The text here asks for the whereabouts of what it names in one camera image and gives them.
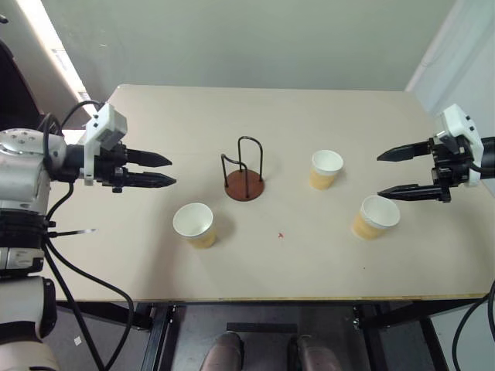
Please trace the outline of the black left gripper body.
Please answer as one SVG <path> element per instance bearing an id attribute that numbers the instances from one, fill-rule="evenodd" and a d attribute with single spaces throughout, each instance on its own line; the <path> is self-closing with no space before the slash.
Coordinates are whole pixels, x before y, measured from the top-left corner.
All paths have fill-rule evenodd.
<path id="1" fill-rule="evenodd" d="M 103 186 L 111 187 L 113 193 L 122 193 L 127 161 L 127 147 L 122 143 L 111 149 L 101 148 L 94 157 L 94 179 Z"/>

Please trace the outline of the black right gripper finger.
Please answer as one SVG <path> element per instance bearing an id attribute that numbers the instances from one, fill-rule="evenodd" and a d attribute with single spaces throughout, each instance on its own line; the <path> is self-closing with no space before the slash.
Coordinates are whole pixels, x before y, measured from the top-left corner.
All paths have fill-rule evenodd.
<path id="1" fill-rule="evenodd" d="M 427 141 L 422 141 L 391 148 L 381 155 L 378 155 L 377 160 L 381 162 L 402 162 L 411 160 L 414 157 L 429 155 L 430 153 L 431 149 L 429 143 Z"/>
<path id="2" fill-rule="evenodd" d="M 377 193 L 387 199 L 401 201 L 442 200 L 442 188 L 437 185 L 396 185 Z"/>

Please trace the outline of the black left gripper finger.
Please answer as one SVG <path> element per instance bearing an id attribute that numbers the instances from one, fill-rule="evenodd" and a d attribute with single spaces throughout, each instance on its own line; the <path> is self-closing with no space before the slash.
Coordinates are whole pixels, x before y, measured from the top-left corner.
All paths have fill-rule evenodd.
<path id="1" fill-rule="evenodd" d="M 175 183 L 176 180 L 174 178 L 155 172 L 128 172 L 125 176 L 125 185 L 134 188 L 163 188 Z"/>
<path id="2" fill-rule="evenodd" d="M 170 160 L 158 153 L 129 148 L 127 149 L 127 162 L 150 168 L 172 165 Z"/>

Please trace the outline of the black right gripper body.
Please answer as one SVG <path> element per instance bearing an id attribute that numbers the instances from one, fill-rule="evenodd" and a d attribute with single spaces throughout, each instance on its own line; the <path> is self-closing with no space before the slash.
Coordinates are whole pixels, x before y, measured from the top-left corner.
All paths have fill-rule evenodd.
<path id="1" fill-rule="evenodd" d="M 432 168 L 433 185 L 440 191 L 438 201 L 449 203 L 452 199 L 450 189 L 469 181 L 469 164 L 473 160 L 470 143 L 459 136 L 454 139 L 456 152 L 452 153 L 447 145 L 437 137 L 430 138 L 428 145 L 433 157 Z"/>

